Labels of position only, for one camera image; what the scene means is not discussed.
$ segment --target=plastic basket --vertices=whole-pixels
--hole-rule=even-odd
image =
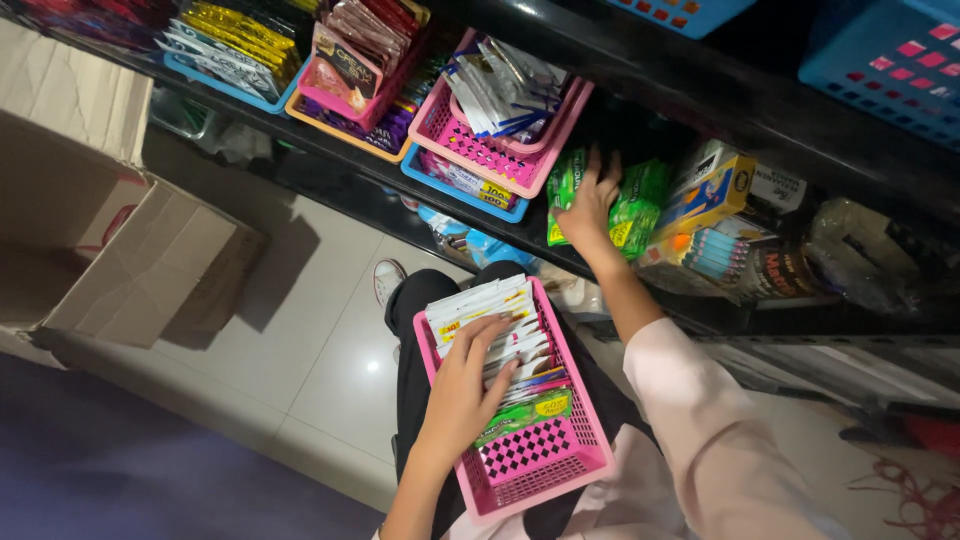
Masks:
[[[471,446],[457,459],[454,469],[467,513],[481,526],[597,481],[615,466],[607,436],[543,285],[537,278],[527,281],[533,284],[540,324],[570,375],[573,410],[569,418],[552,418],[509,433],[479,450]],[[433,384],[440,359],[424,311],[414,317],[414,330],[427,377]]]
[[[409,137],[407,137],[407,144],[410,144]],[[442,191],[454,199],[463,201],[477,209],[481,209],[484,212],[494,217],[498,217],[508,223],[518,223],[521,219],[523,219],[523,214],[527,211],[527,207],[530,206],[529,199],[521,198],[516,202],[514,207],[509,210],[505,210],[482,201],[470,195],[469,193],[464,193],[455,187],[444,184],[443,182],[423,172],[423,166],[420,164],[419,153],[420,146],[418,144],[415,143],[410,146],[410,150],[407,151],[406,156],[403,158],[403,162],[400,164],[400,170],[403,171],[403,174],[414,180],[420,181],[423,184],[427,184],[434,189]]]
[[[756,0],[607,0],[607,2],[684,36],[700,39],[751,7]]]
[[[197,71],[192,67],[188,67],[187,65],[180,63],[177,60],[177,55],[175,53],[171,53],[171,52],[163,53],[163,64],[169,67],[170,69],[173,69],[174,71],[177,71],[179,73],[182,73],[183,75],[186,75],[190,79],[193,79],[195,81],[200,81],[201,83],[207,86],[216,88],[224,92],[226,95],[230,97],[239,99],[244,103],[253,105],[258,109],[263,109],[266,112],[269,112],[271,114],[283,114],[283,109],[287,105],[287,100],[290,99],[290,96],[294,93],[294,90],[297,88],[297,85],[294,82],[291,82],[289,85],[287,85],[286,90],[284,90],[283,93],[280,95],[280,99],[277,100],[276,103],[270,103],[265,99],[260,99],[258,97],[252,96],[239,88],[230,86],[227,83],[224,83],[223,81],[218,81],[217,79],[214,79],[209,75],[205,75],[204,73],[201,73],[200,71]],[[307,65],[306,62],[304,62],[303,65],[300,67],[300,71],[297,72],[297,76],[294,77],[293,81],[297,81],[300,78],[300,76],[305,72],[306,65]]]
[[[407,51],[406,56],[396,67],[394,74],[380,84],[380,89],[362,112],[353,110],[349,103],[330,92],[308,85],[306,80],[309,73],[306,70],[301,71],[297,76],[297,89],[301,94],[319,103],[324,109],[333,110],[344,118],[360,124],[365,131],[369,131],[386,114],[387,109],[390,108],[400,91],[403,90],[403,85],[410,78],[410,73],[417,67],[420,56],[425,51],[424,45],[428,38],[427,30],[420,32],[417,41],[410,46],[410,50]]]
[[[457,50],[465,48],[474,34],[474,30],[468,30]],[[533,199],[546,182],[550,169],[563,150],[591,92],[593,83],[583,82],[567,115],[558,114],[554,117],[553,123],[558,124],[557,134],[550,144],[533,156],[523,157],[499,141],[477,137],[469,125],[457,120],[450,111],[450,97],[453,92],[444,78],[440,78],[414,116],[414,121],[410,124],[410,137],[445,160],[456,163],[520,197]]]
[[[800,80],[960,150],[960,4],[826,2]]]
[[[529,158],[538,152],[542,152],[543,149],[553,141],[553,137],[557,135],[557,129],[560,126],[560,122],[557,122],[557,118],[563,118],[569,114],[570,108],[573,107],[577,96],[579,96],[580,92],[583,90],[583,85],[584,81],[580,78],[576,78],[570,82],[570,88],[567,89],[564,102],[560,105],[555,117],[550,118],[547,121],[546,130],[540,135],[540,140],[537,142],[523,144],[522,142],[513,140],[506,136],[501,137],[496,142],[498,142],[504,148],[509,149],[518,158]],[[456,95],[450,96],[450,112],[458,122],[461,124],[467,124],[467,116],[464,114],[463,109],[460,108],[460,104],[457,102]]]
[[[356,146],[361,150],[370,152],[371,154],[377,156],[382,160],[389,161],[390,163],[400,163],[403,160],[403,157],[410,150],[410,145],[413,144],[413,141],[410,140],[410,136],[407,136],[406,142],[404,142],[403,146],[400,147],[400,153],[391,154],[386,150],[373,146],[366,140],[361,140],[351,134],[342,132],[337,128],[334,128],[333,126],[328,126],[324,122],[316,118],[311,118],[306,114],[303,114],[302,112],[297,110],[297,105],[300,103],[301,99],[303,99],[303,96],[300,94],[300,91],[294,90],[293,95],[291,95],[290,99],[287,101],[287,107],[286,107],[287,114],[293,116],[294,118],[298,119],[301,122],[306,122],[307,124],[310,124],[311,126],[317,128],[318,130],[328,135],[333,135],[339,138],[340,140],[343,140],[345,142],[352,144],[353,146]]]

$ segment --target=red wire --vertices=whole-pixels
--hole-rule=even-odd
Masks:
[[[851,484],[879,478],[897,485],[897,489],[881,487],[854,487]],[[881,459],[874,463],[874,473],[848,483],[852,491],[890,491],[900,493],[899,521],[883,520],[890,527],[905,528],[917,540],[960,540],[960,490],[950,487],[947,493],[939,498],[931,496],[929,492],[933,483],[929,482],[921,488],[917,479],[909,471],[893,461]],[[919,522],[908,521],[906,509],[917,508],[923,518]]]

